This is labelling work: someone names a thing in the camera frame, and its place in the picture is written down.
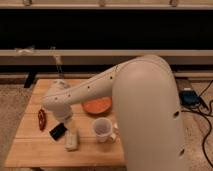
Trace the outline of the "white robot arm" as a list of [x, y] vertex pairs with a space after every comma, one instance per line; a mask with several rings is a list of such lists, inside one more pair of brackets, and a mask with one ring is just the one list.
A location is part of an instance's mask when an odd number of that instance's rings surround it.
[[164, 59], [137, 57], [73, 87], [59, 79], [42, 105], [64, 122], [71, 105], [105, 96], [113, 101], [127, 171], [189, 171], [178, 89]]

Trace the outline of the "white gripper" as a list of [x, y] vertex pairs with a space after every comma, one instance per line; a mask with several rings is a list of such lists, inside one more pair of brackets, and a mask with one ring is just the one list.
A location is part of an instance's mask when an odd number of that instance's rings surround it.
[[75, 121], [69, 119], [65, 124], [67, 128], [65, 134], [65, 148], [67, 151], [74, 151], [78, 149], [78, 129], [76, 127]]

